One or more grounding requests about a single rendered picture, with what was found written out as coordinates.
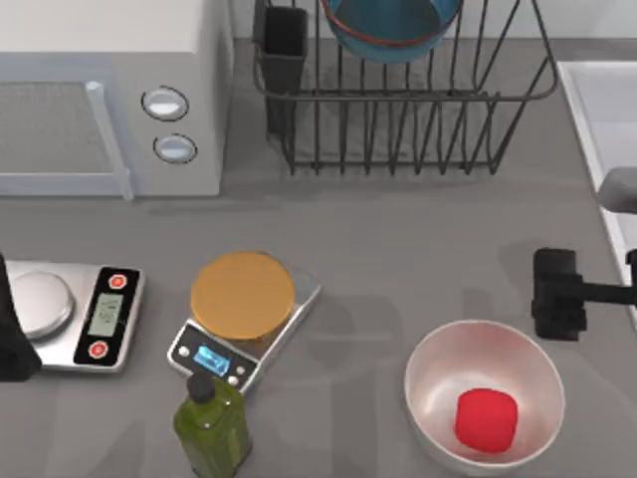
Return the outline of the silver bowl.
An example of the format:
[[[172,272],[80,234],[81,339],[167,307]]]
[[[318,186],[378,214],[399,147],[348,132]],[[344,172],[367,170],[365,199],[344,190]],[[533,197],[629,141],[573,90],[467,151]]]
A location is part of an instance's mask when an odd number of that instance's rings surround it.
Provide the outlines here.
[[[460,440],[462,394],[488,389],[517,407],[513,438],[499,453]],[[519,330],[486,320],[441,326],[415,347],[403,380],[409,420],[421,447],[442,467],[470,478],[498,478],[539,458],[561,429],[561,376],[546,352]]]

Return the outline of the red block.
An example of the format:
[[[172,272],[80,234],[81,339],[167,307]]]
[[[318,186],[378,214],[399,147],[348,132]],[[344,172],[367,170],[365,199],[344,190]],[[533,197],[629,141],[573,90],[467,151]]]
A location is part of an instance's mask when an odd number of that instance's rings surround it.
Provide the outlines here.
[[[454,433],[465,446],[499,454],[509,450],[517,433],[519,407],[508,393],[471,388],[457,399]]]

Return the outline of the white sink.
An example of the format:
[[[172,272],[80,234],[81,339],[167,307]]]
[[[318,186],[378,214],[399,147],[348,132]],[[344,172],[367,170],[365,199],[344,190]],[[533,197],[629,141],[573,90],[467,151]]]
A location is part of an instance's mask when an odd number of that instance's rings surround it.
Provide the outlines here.
[[[637,61],[557,64],[616,268],[632,283],[637,250]]]

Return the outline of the blue bowl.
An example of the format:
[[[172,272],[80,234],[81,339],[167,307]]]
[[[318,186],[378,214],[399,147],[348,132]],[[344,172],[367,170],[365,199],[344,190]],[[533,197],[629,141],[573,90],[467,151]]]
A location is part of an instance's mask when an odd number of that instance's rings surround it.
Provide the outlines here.
[[[380,64],[424,57],[443,39],[461,0],[319,0],[338,43]]]

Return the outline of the round orange scale plate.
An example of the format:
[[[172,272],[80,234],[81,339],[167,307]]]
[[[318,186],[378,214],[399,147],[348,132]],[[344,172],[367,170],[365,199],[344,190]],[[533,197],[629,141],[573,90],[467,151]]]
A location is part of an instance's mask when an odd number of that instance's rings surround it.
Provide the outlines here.
[[[291,315],[292,274],[261,251],[223,254],[198,272],[190,287],[192,318],[207,332],[232,341],[265,337]]]

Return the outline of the black cutlery holder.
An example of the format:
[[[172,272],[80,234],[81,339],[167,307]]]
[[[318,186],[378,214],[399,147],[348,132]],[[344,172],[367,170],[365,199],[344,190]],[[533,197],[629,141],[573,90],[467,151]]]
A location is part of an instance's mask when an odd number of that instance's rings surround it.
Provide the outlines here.
[[[296,6],[255,0],[253,40],[265,82],[269,134],[283,135],[288,105],[279,96],[295,96],[302,84],[308,52],[308,12]]]

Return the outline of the silver scale with blue display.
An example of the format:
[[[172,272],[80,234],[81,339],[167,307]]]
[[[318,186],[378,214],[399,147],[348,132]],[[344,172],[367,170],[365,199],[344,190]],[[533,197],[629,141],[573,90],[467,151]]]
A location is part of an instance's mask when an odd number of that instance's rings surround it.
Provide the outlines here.
[[[175,336],[168,352],[170,365],[185,376],[194,372],[213,374],[246,393],[279,355],[286,342],[305,320],[321,291],[321,283],[310,273],[290,264],[295,301],[289,318],[264,339],[221,339],[189,317]]]

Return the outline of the green bottle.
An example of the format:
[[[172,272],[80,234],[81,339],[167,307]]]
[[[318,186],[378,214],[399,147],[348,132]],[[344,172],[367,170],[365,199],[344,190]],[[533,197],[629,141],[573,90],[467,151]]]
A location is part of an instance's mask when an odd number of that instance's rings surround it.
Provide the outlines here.
[[[206,372],[186,380],[173,429],[198,478],[234,478],[252,449],[243,395]]]

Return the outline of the round grey microwave knob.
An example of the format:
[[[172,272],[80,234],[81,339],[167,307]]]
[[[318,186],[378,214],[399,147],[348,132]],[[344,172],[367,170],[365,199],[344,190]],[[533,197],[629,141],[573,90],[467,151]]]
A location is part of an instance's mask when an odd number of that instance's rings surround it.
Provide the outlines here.
[[[179,121],[189,112],[189,102],[176,89],[160,86],[141,95],[143,110],[154,120]]]
[[[170,164],[189,163],[198,153],[195,142],[178,133],[156,138],[153,141],[153,151],[159,159]]]

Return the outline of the pale microwave oven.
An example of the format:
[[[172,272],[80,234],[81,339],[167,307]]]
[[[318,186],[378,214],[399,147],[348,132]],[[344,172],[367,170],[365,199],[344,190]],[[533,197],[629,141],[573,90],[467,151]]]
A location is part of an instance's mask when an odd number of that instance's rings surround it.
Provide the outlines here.
[[[131,139],[134,198],[214,196],[228,129],[234,49],[228,0],[0,0],[0,53],[86,53],[111,58]],[[152,119],[141,95],[160,86],[189,102],[179,121]],[[170,164],[153,141],[182,134],[194,160]]]

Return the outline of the silver scale with red buttons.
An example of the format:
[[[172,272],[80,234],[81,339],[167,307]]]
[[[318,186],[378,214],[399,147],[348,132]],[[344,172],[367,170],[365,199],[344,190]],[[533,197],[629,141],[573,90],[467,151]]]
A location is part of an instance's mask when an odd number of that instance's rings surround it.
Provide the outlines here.
[[[6,270],[19,324],[43,369],[123,369],[142,303],[141,270],[26,260],[9,260]]]

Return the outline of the translucent microwave door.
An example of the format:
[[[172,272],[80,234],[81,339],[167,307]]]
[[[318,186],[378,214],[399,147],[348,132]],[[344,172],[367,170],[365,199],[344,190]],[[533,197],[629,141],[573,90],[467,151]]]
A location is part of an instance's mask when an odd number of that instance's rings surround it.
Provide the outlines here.
[[[106,88],[130,171],[131,139],[109,56],[0,53],[0,196],[123,198],[87,98],[88,81]]]

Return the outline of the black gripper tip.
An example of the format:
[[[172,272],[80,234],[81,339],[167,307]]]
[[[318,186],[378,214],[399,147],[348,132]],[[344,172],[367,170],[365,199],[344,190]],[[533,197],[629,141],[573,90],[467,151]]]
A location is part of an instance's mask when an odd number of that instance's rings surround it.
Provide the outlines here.
[[[19,324],[0,253],[0,382],[23,382],[41,369],[41,359]]]

